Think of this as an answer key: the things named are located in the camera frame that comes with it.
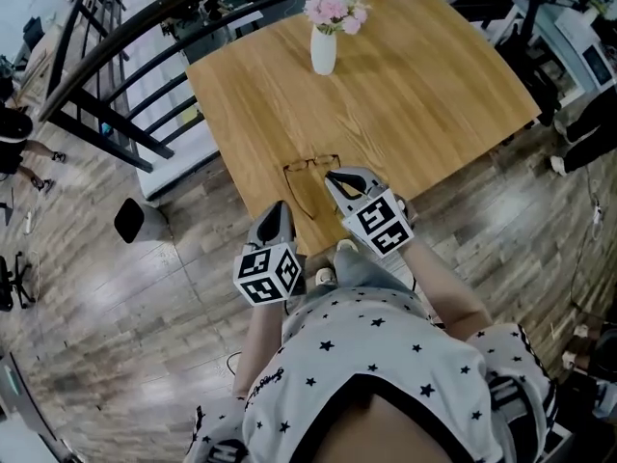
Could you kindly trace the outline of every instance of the table top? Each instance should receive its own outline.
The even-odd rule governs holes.
[[[356,36],[337,36],[335,71],[314,73],[310,24],[282,20],[187,70],[229,172],[254,218],[276,200],[293,211],[300,250],[346,232],[323,183],[330,167],[289,174],[300,159],[338,154],[410,199],[534,119],[514,72],[443,0],[363,0]]]

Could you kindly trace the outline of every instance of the office chair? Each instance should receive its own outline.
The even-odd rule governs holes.
[[[26,271],[32,267],[31,264],[26,264],[24,268],[19,272],[19,258],[22,256],[20,252],[15,256],[15,269],[14,272],[9,272],[7,262],[3,257],[0,257],[0,311],[8,313],[13,309],[13,289],[17,292],[19,298],[19,304],[22,309],[28,309],[28,303],[24,303],[21,296],[26,297],[28,302],[34,304],[36,300],[30,297],[23,287],[23,276]]]

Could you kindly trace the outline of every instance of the chair leg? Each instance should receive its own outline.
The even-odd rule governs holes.
[[[21,295],[23,295],[24,297],[26,297],[28,302],[30,302],[31,304],[37,303],[37,301],[34,298],[32,298],[30,295],[28,295],[28,293],[26,292],[26,290],[24,289],[22,284],[17,285],[17,289],[19,290],[19,292],[18,292],[18,294],[19,294],[19,301],[21,301]]]

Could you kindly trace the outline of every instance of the flower bouquet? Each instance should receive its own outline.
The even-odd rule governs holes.
[[[305,15],[312,22],[310,58],[315,72],[328,75],[335,69],[336,32],[355,35],[368,17],[359,0],[307,0]]]

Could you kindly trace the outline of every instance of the cable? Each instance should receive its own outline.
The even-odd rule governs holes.
[[[578,248],[578,257],[577,263],[575,264],[575,270],[572,274],[572,280],[570,281],[570,303],[575,309],[580,311],[581,313],[585,313],[591,317],[595,317],[604,322],[604,324],[609,324],[611,326],[617,326],[617,323],[607,321],[604,317],[601,317],[595,313],[590,313],[586,311],[575,299],[574,299],[574,287],[575,281],[577,280],[578,267],[580,266],[580,260],[582,258],[583,251],[585,246],[587,245],[587,237],[589,236],[589,230],[591,230],[591,236],[594,241],[597,241],[600,237],[600,233],[603,229],[603,212],[600,206],[600,200],[598,196],[593,191],[591,186],[591,176],[589,174],[589,165],[585,165],[585,172],[587,174],[587,194],[589,195],[589,201],[594,207],[594,216],[592,221],[587,225],[585,229],[585,235],[582,237],[582,242],[580,242],[580,247]]]
[[[229,365],[229,361],[235,357],[236,355],[240,355],[240,353],[242,353],[242,350],[236,351],[235,353],[232,353],[231,355],[228,356],[228,359],[226,361],[226,364],[228,365],[228,369],[229,372],[231,372],[233,375],[235,375],[235,372],[233,371],[233,368],[231,368],[231,366]]]

